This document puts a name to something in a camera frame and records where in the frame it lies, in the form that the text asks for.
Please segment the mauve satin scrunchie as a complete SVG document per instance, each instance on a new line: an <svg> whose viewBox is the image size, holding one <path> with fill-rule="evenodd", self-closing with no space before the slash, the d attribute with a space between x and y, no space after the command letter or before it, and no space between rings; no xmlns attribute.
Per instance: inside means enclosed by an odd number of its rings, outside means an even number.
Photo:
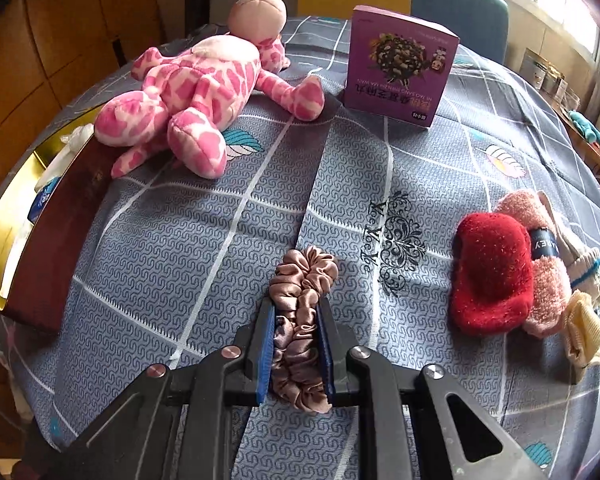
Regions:
<svg viewBox="0 0 600 480"><path fill-rule="evenodd" d="M288 250L268 284L276 312L272 390L306 413L326 414L332 408L318 368L317 306L338 274L332 254L309 246Z"/></svg>

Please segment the red fuzzy sock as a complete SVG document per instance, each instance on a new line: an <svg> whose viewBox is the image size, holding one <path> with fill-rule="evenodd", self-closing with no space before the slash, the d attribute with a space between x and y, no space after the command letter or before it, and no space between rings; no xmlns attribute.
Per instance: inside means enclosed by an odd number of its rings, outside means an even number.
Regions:
<svg viewBox="0 0 600 480"><path fill-rule="evenodd" d="M469 336L505 334L533 304L528 231L507 214L473 212L457 228L449 314Z"/></svg>

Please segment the pink fuzzy sock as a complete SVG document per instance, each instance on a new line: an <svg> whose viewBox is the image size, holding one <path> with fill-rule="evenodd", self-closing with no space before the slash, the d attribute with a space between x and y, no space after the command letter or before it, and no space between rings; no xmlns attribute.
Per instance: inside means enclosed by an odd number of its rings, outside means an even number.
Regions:
<svg viewBox="0 0 600 480"><path fill-rule="evenodd" d="M571 297L565 263L559 255L557 229L537 192L508 193L495 208L517 220L530 237L533 306L522 324L524 331L545 338L562 330L562 314Z"/></svg>

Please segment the cream cloth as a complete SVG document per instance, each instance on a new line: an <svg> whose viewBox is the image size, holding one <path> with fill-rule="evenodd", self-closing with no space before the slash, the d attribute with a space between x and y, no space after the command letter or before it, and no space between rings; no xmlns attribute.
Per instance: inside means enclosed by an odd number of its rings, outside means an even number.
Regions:
<svg viewBox="0 0 600 480"><path fill-rule="evenodd" d="M562 312L562 343L574 384L590 367L600 366L600 317L587 292L576 289Z"/></svg>

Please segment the white knit gloves blue band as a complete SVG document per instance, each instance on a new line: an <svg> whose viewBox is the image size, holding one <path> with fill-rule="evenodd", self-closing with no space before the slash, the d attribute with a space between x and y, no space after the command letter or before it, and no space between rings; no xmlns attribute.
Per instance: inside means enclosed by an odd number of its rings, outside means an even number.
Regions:
<svg viewBox="0 0 600 480"><path fill-rule="evenodd" d="M592 305L600 307L600 250L586 246L556 212L547 195L540 191L539 200L553 220L558 252L564 263L571 290L580 290L591 296Z"/></svg>

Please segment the clear plastic bag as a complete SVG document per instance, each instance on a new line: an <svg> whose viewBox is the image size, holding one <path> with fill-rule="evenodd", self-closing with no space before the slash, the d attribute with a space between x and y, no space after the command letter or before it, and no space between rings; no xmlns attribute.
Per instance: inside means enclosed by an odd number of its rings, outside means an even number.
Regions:
<svg viewBox="0 0 600 480"><path fill-rule="evenodd" d="M76 155L84 147L84 144L91 139L93 133L94 125L88 122L83 126L74 128L72 133L61 138L64 147L52 159L42 173L42 176L38 179L38 182L35 183L35 192L40 192L53 178L61 177L65 173L73 162L73 159L76 158Z"/></svg>

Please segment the blue Tempo tissue pack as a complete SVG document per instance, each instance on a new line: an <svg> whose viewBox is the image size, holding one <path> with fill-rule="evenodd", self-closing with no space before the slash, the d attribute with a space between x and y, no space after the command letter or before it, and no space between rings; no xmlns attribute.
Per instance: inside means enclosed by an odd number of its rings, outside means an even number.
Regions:
<svg viewBox="0 0 600 480"><path fill-rule="evenodd" d="M52 196L54 189L58 185L59 181L60 181L60 177L53 177L53 179L50 179L46 183L46 185L44 185L36 193L35 199L32 202L31 207L28 212L28 215L27 215L27 219L30 223L35 224L38 221L38 218L40 218L40 215L42 214L42 211L43 211L46 203L50 199L50 196Z"/></svg>

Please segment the grey patterned bedspread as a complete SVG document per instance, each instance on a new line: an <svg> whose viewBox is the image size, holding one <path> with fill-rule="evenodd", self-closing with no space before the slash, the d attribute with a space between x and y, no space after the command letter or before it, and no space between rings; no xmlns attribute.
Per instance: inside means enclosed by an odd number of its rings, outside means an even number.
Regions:
<svg viewBox="0 0 600 480"><path fill-rule="evenodd" d="M333 254L336 319L389 360L437 362L552 479L600 478L600 365L570 380L562 341L486 339L448 320L452 240L466 214L528 188L600 251L600 186L564 127L519 76L456 52L430 128L347 110L351 26L292 18L290 82L327 102L294 122L255 94L230 129L238 154L201 180L161 154L108 188L70 274L58 336L0 317L0 338L47 463L149 364L187 366L246 324L284 253Z"/></svg>

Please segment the gold storage box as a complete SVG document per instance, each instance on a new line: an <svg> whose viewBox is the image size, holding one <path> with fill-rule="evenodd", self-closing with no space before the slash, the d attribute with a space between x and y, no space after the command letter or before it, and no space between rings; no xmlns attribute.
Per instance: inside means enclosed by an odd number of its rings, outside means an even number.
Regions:
<svg viewBox="0 0 600 480"><path fill-rule="evenodd" d="M32 222L34 185L59 154L60 138L98 112L93 107L54 127L0 187L0 314L46 333L60 330L76 262L122 151L87 141Z"/></svg>

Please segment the pink giraffe plush toy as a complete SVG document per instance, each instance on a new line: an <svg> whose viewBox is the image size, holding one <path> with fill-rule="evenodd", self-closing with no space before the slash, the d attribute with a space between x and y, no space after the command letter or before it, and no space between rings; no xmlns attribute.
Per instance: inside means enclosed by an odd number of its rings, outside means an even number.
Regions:
<svg viewBox="0 0 600 480"><path fill-rule="evenodd" d="M221 177L227 162L223 133L253 91L302 122L320 116L325 105L320 78L310 75L292 86L279 76L290 64L280 36L286 21L283 0L237 0L225 34L170 58L147 49L131 70L140 89L115 96L95 118L95 138L126 149L112 177L125 176L164 150L199 177Z"/></svg>

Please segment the purple cardboard box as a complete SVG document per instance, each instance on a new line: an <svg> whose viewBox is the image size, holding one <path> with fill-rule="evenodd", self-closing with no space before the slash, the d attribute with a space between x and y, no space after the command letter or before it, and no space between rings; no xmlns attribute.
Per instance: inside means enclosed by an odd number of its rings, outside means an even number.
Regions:
<svg viewBox="0 0 600 480"><path fill-rule="evenodd" d="M344 105L429 127L459 44L440 24L356 6Z"/></svg>

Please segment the teal toy on sideboard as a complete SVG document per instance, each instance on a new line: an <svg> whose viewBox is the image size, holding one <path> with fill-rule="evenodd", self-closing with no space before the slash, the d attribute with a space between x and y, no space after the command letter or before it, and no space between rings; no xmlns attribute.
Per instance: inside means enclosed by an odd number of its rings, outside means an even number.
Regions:
<svg viewBox="0 0 600 480"><path fill-rule="evenodd" d="M588 144L597 143L600 146L600 130L588 118L577 110L570 110L568 116L574 128L580 132L580 135Z"/></svg>

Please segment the metal tins on sideboard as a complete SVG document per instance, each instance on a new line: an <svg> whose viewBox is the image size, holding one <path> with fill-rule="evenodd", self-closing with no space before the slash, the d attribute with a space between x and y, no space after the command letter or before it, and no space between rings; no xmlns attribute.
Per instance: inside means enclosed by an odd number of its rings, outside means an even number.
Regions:
<svg viewBox="0 0 600 480"><path fill-rule="evenodd" d="M551 62L527 48L518 74L535 90L544 92L566 110L578 110L580 98L572 91L566 76Z"/></svg>

